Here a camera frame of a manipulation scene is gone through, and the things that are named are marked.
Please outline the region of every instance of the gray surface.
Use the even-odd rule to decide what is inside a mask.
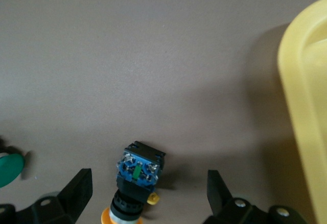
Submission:
[[[1,202],[27,207],[91,167],[78,223],[100,223],[115,163],[141,140],[168,153],[145,223],[202,223],[208,168],[314,223],[275,55],[315,1],[0,0],[0,134],[35,155]]]

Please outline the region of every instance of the silver screw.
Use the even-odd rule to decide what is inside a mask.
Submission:
[[[278,208],[277,209],[277,213],[281,216],[287,217],[290,215],[290,212],[288,212],[286,209],[284,208]]]
[[[243,208],[243,207],[246,206],[246,204],[245,204],[245,202],[244,202],[243,200],[235,200],[235,204],[236,204],[238,207],[241,207],[241,208]]]

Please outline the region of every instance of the bolt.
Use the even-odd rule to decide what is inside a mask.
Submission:
[[[235,204],[236,204],[238,207],[241,207],[241,208],[243,208],[243,207],[246,206],[246,204],[245,204],[245,202],[244,202],[243,200],[235,200]]]
[[[278,208],[277,209],[277,213],[281,216],[284,216],[284,217],[288,217],[290,215],[290,212],[288,212],[286,209],[284,208]]]

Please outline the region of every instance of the green button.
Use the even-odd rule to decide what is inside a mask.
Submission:
[[[0,158],[0,187],[11,183],[24,168],[24,158],[20,154],[10,154]]]

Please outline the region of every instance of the yellow tray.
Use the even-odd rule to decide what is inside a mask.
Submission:
[[[289,25],[278,67],[316,219],[326,224],[327,0],[310,5]]]

